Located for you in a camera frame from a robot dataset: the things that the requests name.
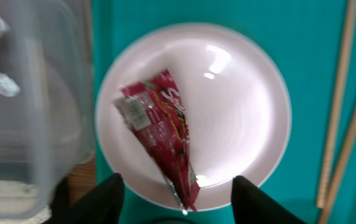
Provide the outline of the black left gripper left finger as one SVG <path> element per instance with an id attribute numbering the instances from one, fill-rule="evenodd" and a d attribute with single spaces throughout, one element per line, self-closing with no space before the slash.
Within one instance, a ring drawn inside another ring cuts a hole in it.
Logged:
<path id="1" fill-rule="evenodd" d="M 46 224 L 117 224 L 124 204 L 125 184 L 114 173 L 89 191 L 71 208 L 52 216 Z"/>

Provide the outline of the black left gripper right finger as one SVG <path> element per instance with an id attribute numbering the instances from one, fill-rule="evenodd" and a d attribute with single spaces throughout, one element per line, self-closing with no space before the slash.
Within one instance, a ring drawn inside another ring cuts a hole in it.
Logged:
<path id="1" fill-rule="evenodd" d="M 241 175 L 233 179 L 231 205 L 235 223 L 304 223 Z"/>

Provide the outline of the white rice grains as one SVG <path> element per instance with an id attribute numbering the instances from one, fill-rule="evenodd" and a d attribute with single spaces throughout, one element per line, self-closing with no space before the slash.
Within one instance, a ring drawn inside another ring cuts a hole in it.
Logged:
<path id="1" fill-rule="evenodd" d="M 39 207 L 35 184 L 0 180 L 0 223 L 43 223 L 51 217 L 49 206 Z"/>

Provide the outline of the red snack wrapper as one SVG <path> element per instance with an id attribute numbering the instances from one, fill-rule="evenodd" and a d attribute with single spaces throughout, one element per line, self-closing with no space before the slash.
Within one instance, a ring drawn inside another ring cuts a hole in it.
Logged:
<path id="1" fill-rule="evenodd" d="M 120 91 L 113 104 L 127 128 L 157 164 L 182 213 L 196 211 L 200 186 L 190 162 L 187 113 L 171 73 L 163 70 Z"/>

